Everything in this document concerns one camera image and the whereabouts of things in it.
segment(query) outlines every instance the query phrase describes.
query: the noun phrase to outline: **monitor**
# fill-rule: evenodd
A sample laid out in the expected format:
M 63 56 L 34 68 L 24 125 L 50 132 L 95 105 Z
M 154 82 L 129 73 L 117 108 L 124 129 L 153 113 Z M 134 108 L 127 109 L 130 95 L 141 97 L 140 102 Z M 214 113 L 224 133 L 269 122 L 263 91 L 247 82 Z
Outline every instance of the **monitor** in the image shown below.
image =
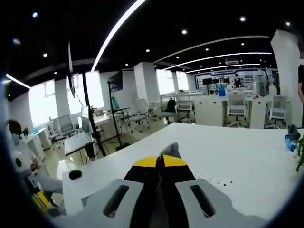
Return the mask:
M 116 92 L 123 89 L 123 72 L 119 71 L 115 75 L 109 77 L 108 83 L 110 83 L 111 91 Z
M 68 84 L 70 86 L 71 93 L 72 93 L 73 97 L 75 98 L 75 86 L 74 86 L 74 76 L 73 76 L 70 39 L 68 39 L 68 68 L 69 68 L 69 72 L 67 74 Z
M 202 80 L 203 85 L 211 85 L 212 84 L 212 78 L 205 78 Z
M 87 135 L 90 135 L 89 106 L 81 108 L 81 123 L 82 123 L 82 130 Z
M 229 85 L 230 84 L 229 78 L 224 78 L 224 83 L 227 83 Z

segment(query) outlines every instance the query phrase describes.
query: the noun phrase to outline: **black ceiling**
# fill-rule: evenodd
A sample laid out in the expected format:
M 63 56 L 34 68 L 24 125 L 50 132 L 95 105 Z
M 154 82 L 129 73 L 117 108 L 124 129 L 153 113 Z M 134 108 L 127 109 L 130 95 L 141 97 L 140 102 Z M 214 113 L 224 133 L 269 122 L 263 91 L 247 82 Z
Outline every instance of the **black ceiling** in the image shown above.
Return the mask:
M 134 0 L 82 1 L 73 4 L 50 1 L 11 6 L 2 21 L 4 25 L 4 61 L 2 74 L 29 84 L 63 78 L 66 68 L 44 73 L 29 79 L 28 75 L 48 66 L 57 67 L 67 62 L 68 38 L 71 42 L 72 60 L 95 59 L 100 47 L 116 21 L 135 2 Z M 247 18 L 240 22 L 240 16 Z M 194 48 L 168 57 L 162 62 L 180 64 L 199 58 L 239 52 L 271 52 L 270 40 L 276 29 L 287 30 L 298 37 L 304 25 L 300 7 L 291 2 L 266 4 L 265 1 L 233 1 L 214 3 L 188 0 L 147 0 L 121 27 L 97 65 L 101 72 L 132 68 L 142 61 L 154 62 L 167 55 L 205 42 L 235 36 L 263 35 L 270 38 L 246 38 L 223 41 Z M 15 45 L 17 38 L 21 45 Z M 262 67 L 276 67 L 274 55 L 244 55 L 237 57 L 242 64 L 260 63 Z M 192 70 L 220 66 L 224 58 L 204 60 L 186 65 Z M 156 63 L 157 68 L 166 68 Z M 7 88 L 10 100 L 23 93 L 15 83 Z

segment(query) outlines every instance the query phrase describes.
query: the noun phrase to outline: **white pillar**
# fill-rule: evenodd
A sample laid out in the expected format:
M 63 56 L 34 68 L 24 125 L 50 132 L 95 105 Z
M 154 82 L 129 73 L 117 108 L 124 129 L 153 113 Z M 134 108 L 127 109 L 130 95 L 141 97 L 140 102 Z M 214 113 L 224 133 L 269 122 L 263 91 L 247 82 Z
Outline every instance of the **white pillar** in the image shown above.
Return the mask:
M 172 71 L 172 78 L 173 78 L 174 91 L 178 92 L 180 89 L 179 89 L 179 83 L 177 81 L 176 71 Z
M 153 63 L 141 62 L 134 67 L 138 98 L 144 98 L 147 104 L 160 100 L 156 71 Z
M 290 123 L 302 126 L 303 105 L 298 96 L 298 67 L 300 51 L 294 34 L 277 30 L 271 40 L 279 71 L 281 95 L 288 96 Z

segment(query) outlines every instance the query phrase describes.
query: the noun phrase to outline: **person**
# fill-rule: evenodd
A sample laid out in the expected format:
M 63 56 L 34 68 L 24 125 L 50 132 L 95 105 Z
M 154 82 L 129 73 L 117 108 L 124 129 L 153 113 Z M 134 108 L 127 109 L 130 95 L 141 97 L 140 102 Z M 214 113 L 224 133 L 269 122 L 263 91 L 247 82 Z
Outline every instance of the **person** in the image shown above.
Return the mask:
M 238 74 L 235 74 L 235 78 L 234 78 L 234 87 L 235 87 L 235 88 L 240 88 L 240 87 L 242 87 L 241 79 L 238 77 Z
M 24 160 L 30 170 L 33 172 L 36 180 L 42 187 L 44 192 L 63 194 L 62 181 L 59 179 L 51 178 L 39 172 L 39 159 L 34 155 L 28 145 L 21 140 L 21 125 L 15 120 L 8 120 L 7 125 L 11 134 L 12 150 L 21 152 Z
M 303 105 L 303 114 L 302 114 L 302 127 L 304 127 L 304 65 L 300 64 L 298 68 L 298 74 L 299 74 L 299 83 L 298 83 L 298 94 L 300 97 L 300 100 Z

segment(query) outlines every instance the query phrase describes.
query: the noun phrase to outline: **white table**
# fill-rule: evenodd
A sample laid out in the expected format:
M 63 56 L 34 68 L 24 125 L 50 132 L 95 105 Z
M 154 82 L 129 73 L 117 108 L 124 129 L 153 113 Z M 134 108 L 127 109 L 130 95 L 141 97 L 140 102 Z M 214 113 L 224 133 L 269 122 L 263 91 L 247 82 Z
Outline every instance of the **white table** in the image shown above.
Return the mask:
M 246 215 L 271 219 L 300 180 L 296 160 L 284 143 L 285 130 L 225 128 L 173 123 L 123 150 L 81 168 L 82 177 L 63 174 L 63 194 L 68 214 L 83 209 L 81 199 L 113 179 L 123 179 L 135 161 L 158 155 L 178 142 L 180 154 L 198 177 L 232 181 L 219 188 L 233 207 Z

